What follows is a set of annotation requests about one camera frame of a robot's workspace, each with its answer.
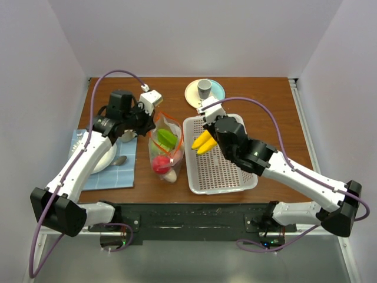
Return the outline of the purple fake onion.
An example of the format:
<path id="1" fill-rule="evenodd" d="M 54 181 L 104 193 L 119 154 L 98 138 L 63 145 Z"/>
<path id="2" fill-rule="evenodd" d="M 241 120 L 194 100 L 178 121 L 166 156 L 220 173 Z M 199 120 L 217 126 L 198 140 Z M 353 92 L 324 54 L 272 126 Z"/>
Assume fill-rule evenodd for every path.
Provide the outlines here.
<path id="1" fill-rule="evenodd" d="M 178 162 L 179 160 L 181 160 L 181 158 L 182 158 L 181 150 L 176 151 L 174 156 L 173 156 L 174 162 Z"/>

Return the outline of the yellow fake banana bunch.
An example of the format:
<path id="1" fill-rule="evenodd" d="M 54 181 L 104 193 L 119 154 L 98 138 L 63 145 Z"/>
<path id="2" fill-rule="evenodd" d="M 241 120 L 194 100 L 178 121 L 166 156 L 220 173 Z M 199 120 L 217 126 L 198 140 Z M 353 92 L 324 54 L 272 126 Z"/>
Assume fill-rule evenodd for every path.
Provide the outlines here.
<path id="1" fill-rule="evenodd" d="M 205 130 L 198 138 L 195 139 L 191 148 L 196 151 L 197 155 L 202 155 L 209 152 L 217 146 L 217 142 L 212 135 Z"/>

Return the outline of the clear orange zip bag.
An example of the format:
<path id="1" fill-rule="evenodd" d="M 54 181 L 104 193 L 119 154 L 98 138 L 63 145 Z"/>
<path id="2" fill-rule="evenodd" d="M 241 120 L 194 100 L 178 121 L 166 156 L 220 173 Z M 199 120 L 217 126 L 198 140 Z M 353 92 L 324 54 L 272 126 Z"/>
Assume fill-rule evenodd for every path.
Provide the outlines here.
<path id="1" fill-rule="evenodd" d="M 171 169 L 175 170 L 177 177 L 181 168 L 181 164 L 183 162 L 184 157 L 184 140 L 183 140 L 183 128 L 181 124 L 171 116 L 159 112 L 156 117 L 154 118 L 154 122 L 156 124 L 156 128 L 148 133 L 148 152 L 150 158 L 150 164 L 152 168 L 152 161 L 158 155 L 167 156 L 170 158 L 171 162 Z M 162 145 L 157 139 L 157 130 L 158 129 L 167 129 L 171 131 L 174 135 L 177 136 L 177 144 L 175 148 L 171 149 L 164 145 Z M 181 150 L 182 158 L 178 162 L 174 162 L 173 156 L 176 151 Z M 163 179 L 163 175 L 156 174 L 161 180 Z"/>

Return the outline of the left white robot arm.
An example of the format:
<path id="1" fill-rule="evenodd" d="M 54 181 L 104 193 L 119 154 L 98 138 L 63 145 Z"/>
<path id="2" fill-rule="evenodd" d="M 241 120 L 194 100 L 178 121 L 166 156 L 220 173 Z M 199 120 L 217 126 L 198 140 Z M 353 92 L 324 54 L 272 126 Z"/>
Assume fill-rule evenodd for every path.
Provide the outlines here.
<path id="1" fill-rule="evenodd" d="M 125 131 L 145 136 L 155 128 L 155 108 L 163 98 L 156 90 L 142 93 L 138 100 L 129 91 L 117 90 L 85 131 L 80 145 L 59 174 L 44 189 L 35 188 L 31 204 L 38 226 L 64 235 L 77 236 L 83 227 L 102 224 L 108 231 L 121 227 L 115 206 L 105 202 L 78 204 L 81 191 L 100 159 Z"/>

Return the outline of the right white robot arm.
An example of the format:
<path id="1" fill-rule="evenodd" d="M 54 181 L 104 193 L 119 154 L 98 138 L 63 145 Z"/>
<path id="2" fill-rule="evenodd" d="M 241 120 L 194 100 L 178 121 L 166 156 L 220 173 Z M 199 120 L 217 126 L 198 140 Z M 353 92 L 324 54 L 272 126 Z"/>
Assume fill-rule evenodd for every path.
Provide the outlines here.
<path id="1" fill-rule="evenodd" d="M 247 173 L 275 180 L 300 192 L 310 202 L 271 202 L 262 224 L 277 231 L 291 224 L 312 224 L 341 237 L 349 237 L 356 220 L 362 186 L 330 179 L 288 158 L 260 140 L 251 139 L 234 117 L 204 119 L 203 127 L 215 139 L 225 159 Z"/>

